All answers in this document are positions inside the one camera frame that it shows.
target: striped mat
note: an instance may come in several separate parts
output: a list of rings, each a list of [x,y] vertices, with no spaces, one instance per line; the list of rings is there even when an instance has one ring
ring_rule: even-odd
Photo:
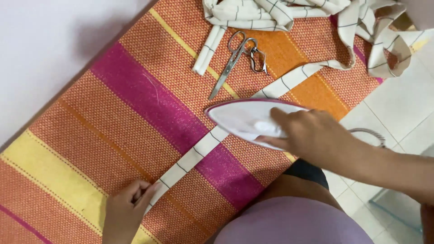
[[[107,196],[162,176],[215,126],[206,107],[250,97],[301,64],[349,61],[333,18],[296,19],[290,33],[246,30],[271,76],[242,56],[208,101],[231,55],[221,45],[203,77],[191,71],[210,29],[200,0],[160,0],[1,153],[0,242],[100,243]],[[341,119],[383,81],[367,75],[370,48],[356,36],[352,70],[323,68],[280,99]],[[133,243],[203,243],[292,161],[228,136],[146,214]]]

